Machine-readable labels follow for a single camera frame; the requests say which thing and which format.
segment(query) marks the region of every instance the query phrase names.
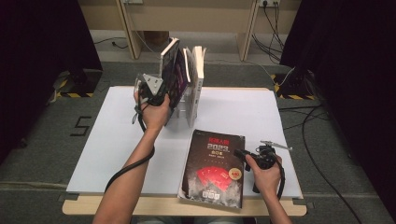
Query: black cable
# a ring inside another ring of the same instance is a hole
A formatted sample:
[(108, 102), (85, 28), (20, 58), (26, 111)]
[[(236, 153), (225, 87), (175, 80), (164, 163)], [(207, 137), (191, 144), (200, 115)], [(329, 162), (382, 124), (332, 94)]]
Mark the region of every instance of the black cable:
[(285, 169), (283, 169), (283, 166), (280, 163), (280, 161), (276, 158), (275, 162), (279, 166), (279, 171), (280, 171), (280, 184), (279, 184), (279, 189), (277, 190), (277, 195), (276, 195), (277, 198), (280, 200), (280, 198), (282, 197), (283, 188), (285, 188), (286, 176), (285, 176)]
[(277, 28), (276, 29), (274, 28), (274, 25), (272, 24), (268, 14), (267, 14), (267, 11), (265, 10), (266, 7), (264, 7), (263, 9), (264, 9), (265, 17), (267, 18), (268, 22), (270, 23), (271, 29), (273, 31), (273, 38), (279, 43), (279, 45), (283, 45), (283, 43), (282, 43), (282, 41), (281, 41), (281, 39), (279, 37), (279, 34), (277, 32)]
[(111, 37), (111, 38), (108, 38), (108, 39), (103, 39), (103, 40), (98, 41), (98, 42), (93, 42), (93, 44), (100, 44), (102, 42), (105, 42), (107, 40), (112, 40), (112, 39), (126, 39), (126, 38), (125, 37)]
[(302, 126), (302, 125), (303, 125), (303, 123), (295, 124), (295, 125), (289, 126), (287, 128), (284, 128), (283, 131), (286, 131), (287, 129), (292, 129), (292, 128), (295, 128), (295, 127), (298, 127), (298, 126)]
[[(252, 35), (254, 41), (256, 42), (257, 46), (259, 46), (259, 48), (264, 51), (265, 53), (267, 53), (270, 57), (271, 62), (276, 63), (272, 60), (272, 58), (276, 59), (278, 62), (280, 61), (280, 58), (277, 57), (273, 52), (271, 52), (270, 47), (265, 46), (262, 42), (259, 41), (259, 39), (257, 38), (257, 36)], [(277, 49), (272, 49), (272, 51), (277, 51), (279, 53), (281, 53), (280, 50)]]
[(278, 37), (278, 43), (279, 43), (279, 46), (280, 46), (280, 48), (283, 50), (283, 47), (285, 46), (284, 44), (283, 44), (283, 42), (282, 42), (282, 40), (280, 39), (280, 37), (279, 37), (279, 31), (277, 30), (277, 24), (278, 24), (278, 22), (279, 22), (279, 12), (280, 12), (280, 10), (279, 10), (279, 3), (278, 2), (274, 2), (274, 4), (275, 4), (275, 30), (276, 30), (276, 36)]
[(116, 42), (111, 42), (111, 44), (114, 46), (114, 47), (118, 47), (119, 49), (126, 49), (126, 48), (128, 48), (128, 45), (127, 46), (125, 46), (125, 47), (121, 47), (120, 45), (118, 45), (118, 44), (116, 44)]
[(347, 202), (347, 200), (341, 195), (341, 193), (335, 188), (335, 186), (327, 179), (327, 177), (320, 171), (317, 163), (315, 162), (314, 158), (311, 155), (311, 152), (308, 148), (308, 145), (306, 143), (306, 139), (305, 139), (305, 124), (308, 120), (308, 118), (311, 116), (311, 114), (318, 109), (319, 106), (314, 107), (309, 113), (308, 115), (305, 117), (304, 121), (303, 121), (303, 128), (302, 128), (302, 134), (303, 134), (303, 141), (304, 141), (304, 147), (305, 150), (310, 158), (310, 160), (312, 161), (312, 163), (314, 164), (315, 168), (318, 170), (318, 172), (320, 173), (320, 175), (323, 177), (323, 179), (327, 182), (327, 184), (329, 184), (329, 186), (335, 191), (335, 193), (338, 195), (338, 197), (340, 197), (340, 199), (344, 202), (344, 204), (348, 207), (349, 211), (352, 213), (352, 215), (356, 218), (356, 220), (361, 223), (361, 220), (359, 219), (358, 215), (356, 214), (356, 212), (353, 210), (353, 208), (349, 205), (349, 203)]
[[(297, 113), (297, 114), (308, 115), (308, 113), (301, 112), (301, 111), (298, 111), (298, 110), (284, 110), (284, 111), (281, 111), (281, 112), (292, 112), (292, 113)], [(325, 119), (325, 118), (320, 117), (321, 115), (324, 115), (324, 114), (326, 114), (326, 112), (323, 112), (323, 113), (320, 113), (320, 114), (317, 114), (317, 115), (311, 115), (311, 117), (313, 117), (314, 119), (331, 120), (331, 119)]]
[(107, 183), (107, 185), (106, 185), (105, 192), (107, 191), (107, 189), (110, 187), (110, 185), (111, 185), (117, 178), (119, 178), (120, 176), (124, 175), (124, 174), (127, 173), (128, 171), (130, 171), (130, 170), (136, 168), (137, 166), (139, 166), (139, 165), (145, 163), (146, 161), (149, 161), (149, 159), (151, 159), (152, 156), (154, 156), (154, 152), (155, 152), (155, 148), (153, 147), (152, 150), (151, 150), (151, 152), (149, 153), (149, 155), (148, 155), (147, 157), (143, 158), (143, 159), (140, 160), (140, 161), (134, 162), (134, 163), (132, 163), (132, 164), (130, 164), (130, 165), (128, 165), (128, 166), (125, 166), (124, 168), (122, 168), (121, 170), (119, 170), (118, 172), (116, 172), (116, 173), (110, 178), (110, 180), (108, 181), (108, 183)]
[(291, 109), (312, 109), (318, 106), (321, 105), (292, 106), (292, 107), (279, 108), (278, 110), (282, 111), (282, 110), (291, 110)]

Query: electrical outlet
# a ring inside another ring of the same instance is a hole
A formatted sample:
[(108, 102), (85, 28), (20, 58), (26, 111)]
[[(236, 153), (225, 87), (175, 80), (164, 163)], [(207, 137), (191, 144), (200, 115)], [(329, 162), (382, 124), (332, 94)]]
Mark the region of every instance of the electrical outlet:
[(276, 7), (276, 4), (279, 7), (280, 0), (260, 0), (260, 3), (259, 3), (260, 7), (263, 7), (264, 1), (267, 2), (267, 7)]

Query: wall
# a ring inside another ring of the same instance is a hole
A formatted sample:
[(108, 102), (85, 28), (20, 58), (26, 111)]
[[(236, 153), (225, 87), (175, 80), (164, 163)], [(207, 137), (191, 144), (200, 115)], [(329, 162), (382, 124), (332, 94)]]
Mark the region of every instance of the wall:
[(90, 30), (123, 30), (117, 0), (78, 0)]
[[(297, 14), (297, 10), (302, 0), (281, 0), (279, 3), (279, 15), (278, 15), (278, 32), (280, 35), (287, 35), (294, 22), (294, 18)], [(269, 20), (275, 28), (276, 24), (276, 11), (274, 7), (267, 7), (265, 9)], [(255, 26), (253, 29), (254, 34), (272, 34), (272, 28), (265, 16), (263, 7), (259, 7), (257, 12)]]

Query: person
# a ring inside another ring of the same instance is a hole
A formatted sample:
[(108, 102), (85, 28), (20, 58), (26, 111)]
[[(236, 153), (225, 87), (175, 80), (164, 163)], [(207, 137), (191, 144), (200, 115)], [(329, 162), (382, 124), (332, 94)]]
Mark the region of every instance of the person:
[[(141, 105), (141, 109), (144, 108), (143, 121), (146, 124), (146, 130), (125, 162), (124, 167), (140, 161), (150, 154), (156, 138), (167, 121), (169, 102), (169, 96), (166, 94), (163, 103), (159, 106)], [(276, 197), (276, 189), (280, 180), (277, 164), (271, 169), (262, 170), (249, 155), (247, 155), (246, 159), (254, 173), (256, 186), (268, 207), (272, 222), (274, 224), (291, 223), (290, 218)], [(130, 223), (131, 215), (143, 188), (148, 166), (149, 162), (147, 161), (114, 180), (99, 204), (93, 218), (93, 224)]]

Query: hand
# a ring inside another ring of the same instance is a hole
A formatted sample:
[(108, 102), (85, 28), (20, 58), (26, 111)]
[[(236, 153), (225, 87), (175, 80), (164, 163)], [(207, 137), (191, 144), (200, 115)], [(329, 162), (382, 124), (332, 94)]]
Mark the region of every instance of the hand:
[[(137, 92), (134, 93), (134, 99), (137, 101)], [(143, 121), (145, 121), (147, 130), (160, 131), (168, 119), (169, 112), (169, 95), (165, 94), (161, 105), (149, 105), (143, 103), (140, 109), (143, 110)]]
[[(278, 161), (282, 164), (282, 158), (277, 156)], [(250, 166), (254, 174), (255, 185), (259, 189), (264, 200), (276, 197), (277, 186), (280, 181), (280, 170), (277, 163), (267, 170), (262, 170), (256, 161), (250, 156), (246, 155), (247, 164)]]

